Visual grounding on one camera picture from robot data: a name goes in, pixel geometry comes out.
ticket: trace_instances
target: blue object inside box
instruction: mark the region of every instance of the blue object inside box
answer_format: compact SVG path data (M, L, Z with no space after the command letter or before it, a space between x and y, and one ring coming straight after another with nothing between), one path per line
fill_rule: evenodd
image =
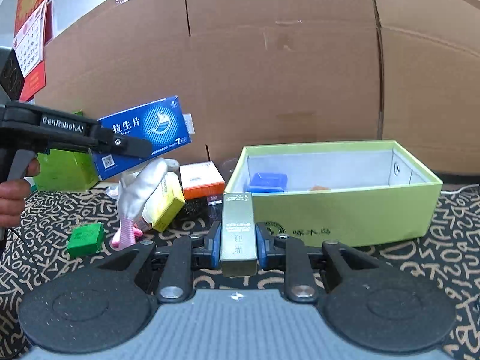
M248 192L284 192L288 177L285 173L255 173L248 186Z
M148 139L153 147L147 158L92 153L101 180L191 142L177 96L117 112L99 121L116 134Z

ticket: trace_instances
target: black cable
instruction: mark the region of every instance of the black cable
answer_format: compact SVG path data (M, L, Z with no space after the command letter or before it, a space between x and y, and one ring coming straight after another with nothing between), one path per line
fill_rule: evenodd
M11 230L11 232L13 232L23 242L23 244L25 245L25 247L28 250L28 254L30 254L30 257L32 258L32 260L33 260L33 262L34 262L34 264L37 268L37 272L38 272L38 275L40 276L40 280L42 281L42 284L45 284L45 280L42 277L40 267L38 266L37 261L35 260L35 257L33 256L32 250L30 250L30 248L28 246L28 243L25 240L25 238L23 238L22 235L20 234L20 232L16 231L15 229L11 228L9 230ZM20 354L23 352L23 350L26 348L26 346L27 346L27 341L25 340L22 347L20 349L16 350L14 354L12 354L8 357L1 357L0 360L14 360L16 357L20 356Z

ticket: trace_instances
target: white cable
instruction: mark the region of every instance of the white cable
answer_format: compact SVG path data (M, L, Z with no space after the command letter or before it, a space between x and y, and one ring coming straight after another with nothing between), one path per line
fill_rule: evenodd
M464 187L460 188L459 190L456 191L440 191L442 195L456 195L457 193L462 192L463 190L466 190L467 188L473 188L473 187L478 187L480 184L471 184L471 185L465 185Z

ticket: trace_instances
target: black circular disc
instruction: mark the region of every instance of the black circular disc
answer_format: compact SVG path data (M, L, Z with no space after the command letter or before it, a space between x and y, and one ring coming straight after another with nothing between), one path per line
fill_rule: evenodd
M432 282L393 269L355 272L332 291L323 310L347 339L395 354L440 343L455 322L453 303Z
M28 339L53 352L106 350L136 335L152 314L150 298L121 271L70 274L25 297L19 320Z

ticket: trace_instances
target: qr code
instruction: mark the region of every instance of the qr code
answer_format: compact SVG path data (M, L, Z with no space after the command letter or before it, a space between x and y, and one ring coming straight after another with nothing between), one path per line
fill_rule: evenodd
M111 154L107 155L106 157L103 157L102 162L103 162L103 167L105 169L111 168L112 166L115 165L115 161L113 160L113 157Z

